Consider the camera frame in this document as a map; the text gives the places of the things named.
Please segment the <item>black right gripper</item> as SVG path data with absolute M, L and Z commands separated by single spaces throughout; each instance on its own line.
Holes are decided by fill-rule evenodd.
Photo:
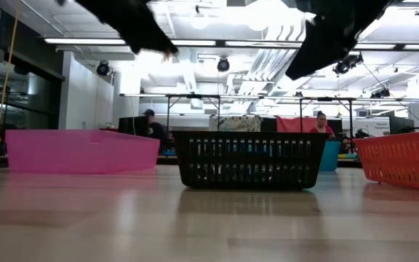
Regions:
M 315 16 L 306 21 L 306 38 L 285 72 L 291 80 L 344 58 L 351 48 L 337 41 L 356 40 L 383 16 L 392 0 L 296 0 L 295 4 L 300 11 Z

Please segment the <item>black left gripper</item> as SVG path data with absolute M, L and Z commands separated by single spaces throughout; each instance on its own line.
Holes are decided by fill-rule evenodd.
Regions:
M 159 27 L 147 1 L 74 0 L 101 23 L 121 29 L 121 37 L 135 54 L 142 50 L 173 55 L 176 46 Z

